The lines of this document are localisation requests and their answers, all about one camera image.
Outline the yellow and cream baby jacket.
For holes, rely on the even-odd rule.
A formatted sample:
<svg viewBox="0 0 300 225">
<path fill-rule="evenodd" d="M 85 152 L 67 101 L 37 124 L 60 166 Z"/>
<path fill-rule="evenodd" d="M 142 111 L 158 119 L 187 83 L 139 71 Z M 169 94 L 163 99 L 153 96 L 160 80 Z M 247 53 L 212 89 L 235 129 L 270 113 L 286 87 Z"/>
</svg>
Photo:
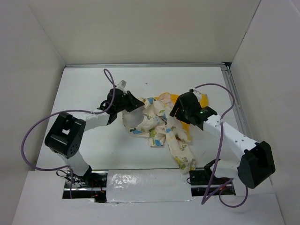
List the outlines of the yellow and cream baby jacket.
<svg viewBox="0 0 300 225">
<path fill-rule="evenodd" d="M 196 168 L 196 159 L 189 144 L 190 125 L 171 117 L 170 112 L 179 96 L 169 92 L 158 97 L 139 98 L 144 103 L 132 112 L 122 111 L 122 123 L 129 134 L 146 138 L 150 147 L 167 145 L 182 173 Z"/>
</svg>

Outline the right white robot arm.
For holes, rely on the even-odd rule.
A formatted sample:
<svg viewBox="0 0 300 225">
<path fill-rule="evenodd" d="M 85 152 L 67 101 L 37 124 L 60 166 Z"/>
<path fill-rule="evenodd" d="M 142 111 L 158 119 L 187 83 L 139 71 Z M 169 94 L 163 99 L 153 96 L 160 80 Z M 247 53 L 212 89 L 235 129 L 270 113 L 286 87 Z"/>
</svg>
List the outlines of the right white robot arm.
<svg viewBox="0 0 300 225">
<path fill-rule="evenodd" d="M 275 172 L 271 146 L 267 142 L 257 142 L 243 135 L 228 123 L 223 122 L 221 116 L 212 108 L 208 106 L 202 108 L 192 90 L 177 98 L 170 116 L 197 126 L 215 137 L 220 137 L 223 132 L 223 143 L 240 161 L 237 175 L 246 187 L 256 188 Z"/>
</svg>

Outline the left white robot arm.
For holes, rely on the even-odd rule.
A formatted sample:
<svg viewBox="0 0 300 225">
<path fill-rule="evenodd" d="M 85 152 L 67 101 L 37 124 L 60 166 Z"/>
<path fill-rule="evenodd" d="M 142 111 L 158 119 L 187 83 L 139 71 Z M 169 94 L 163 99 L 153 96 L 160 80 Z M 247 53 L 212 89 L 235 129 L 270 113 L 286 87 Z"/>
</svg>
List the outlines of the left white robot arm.
<svg viewBox="0 0 300 225">
<path fill-rule="evenodd" d="M 45 145 L 72 169 L 76 182 L 87 187 L 91 185 L 94 177 L 91 166 L 79 152 L 84 132 L 110 125 L 120 112 L 125 115 L 125 124 L 128 127 L 137 127 L 144 119 L 143 109 L 144 103 L 130 91 L 111 89 L 107 99 L 94 113 L 73 116 L 61 112 L 46 135 Z"/>
</svg>

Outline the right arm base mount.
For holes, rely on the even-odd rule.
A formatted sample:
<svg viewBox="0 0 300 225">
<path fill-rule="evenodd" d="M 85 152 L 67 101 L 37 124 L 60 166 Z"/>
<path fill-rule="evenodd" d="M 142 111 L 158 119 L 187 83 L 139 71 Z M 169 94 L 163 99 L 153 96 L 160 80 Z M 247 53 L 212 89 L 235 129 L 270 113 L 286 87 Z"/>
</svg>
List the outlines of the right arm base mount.
<svg viewBox="0 0 300 225">
<path fill-rule="evenodd" d="M 193 197 L 204 195 L 212 174 L 212 169 L 210 167 L 213 166 L 213 162 L 214 160 L 209 162 L 205 167 L 196 168 L 189 172 L 189 177 L 186 181 L 191 186 L 191 195 Z M 208 194 L 226 183 L 228 180 L 229 178 L 227 177 L 217 178 L 214 176 Z M 235 195 L 233 183 L 228 183 L 226 186 L 220 188 L 214 195 L 219 195 L 220 192 L 222 192 L 221 195 Z"/>
</svg>

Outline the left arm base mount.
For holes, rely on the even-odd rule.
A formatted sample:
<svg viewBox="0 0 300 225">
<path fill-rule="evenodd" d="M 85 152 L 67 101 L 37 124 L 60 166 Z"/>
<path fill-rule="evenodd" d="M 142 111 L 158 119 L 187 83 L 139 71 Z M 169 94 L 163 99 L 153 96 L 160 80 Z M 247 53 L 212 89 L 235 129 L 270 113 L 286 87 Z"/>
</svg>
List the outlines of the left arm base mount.
<svg viewBox="0 0 300 225">
<path fill-rule="evenodd" d="M 86 184 L 75 175 L 71 182 L 70 171 L 58 170 L 56 175 L 64 179 L 62 199 L 91 199 L 96 203 L 105 203 L 108 171 L 92 171 L 91 181 Z"/>
</svg>

